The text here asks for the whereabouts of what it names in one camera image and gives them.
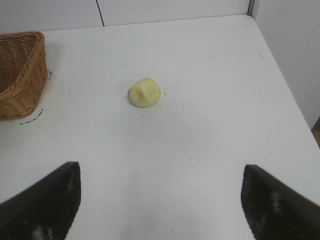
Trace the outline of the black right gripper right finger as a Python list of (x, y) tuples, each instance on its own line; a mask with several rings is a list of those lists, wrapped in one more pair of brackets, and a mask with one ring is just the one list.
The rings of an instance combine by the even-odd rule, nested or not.
[(240, 199), (256, 240), (320, 238), (320, 206), (258, 165), (244, 167)]

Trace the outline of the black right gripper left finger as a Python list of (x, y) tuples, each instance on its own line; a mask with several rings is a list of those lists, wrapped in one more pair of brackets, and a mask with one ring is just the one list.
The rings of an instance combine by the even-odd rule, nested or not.
[(81, 170), (66, 162), (0, 205), (2, 240), (64, 240), (81, 204)]

